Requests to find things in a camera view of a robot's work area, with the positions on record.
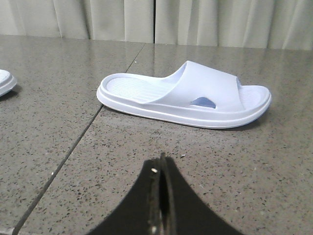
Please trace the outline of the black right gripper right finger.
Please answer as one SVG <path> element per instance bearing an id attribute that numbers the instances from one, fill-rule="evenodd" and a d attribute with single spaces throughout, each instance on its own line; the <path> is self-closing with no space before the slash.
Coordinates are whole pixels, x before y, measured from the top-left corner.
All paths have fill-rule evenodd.
<path id="1" fill-rule="evenodd" d="M 174 160 L 160 156 L 160 208 L 165 235 L 240 235 L 193 191 Z"/>

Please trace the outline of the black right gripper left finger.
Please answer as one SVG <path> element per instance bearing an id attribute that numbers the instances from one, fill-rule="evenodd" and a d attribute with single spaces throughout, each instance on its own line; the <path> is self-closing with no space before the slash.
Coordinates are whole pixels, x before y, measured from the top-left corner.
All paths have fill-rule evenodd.
<path id="1" fill-rule="evenodd" d="M 145 161 L 128 194 L 110 215 L 89 234 L 160 234 L 159 180 L 159 159 Z"/>

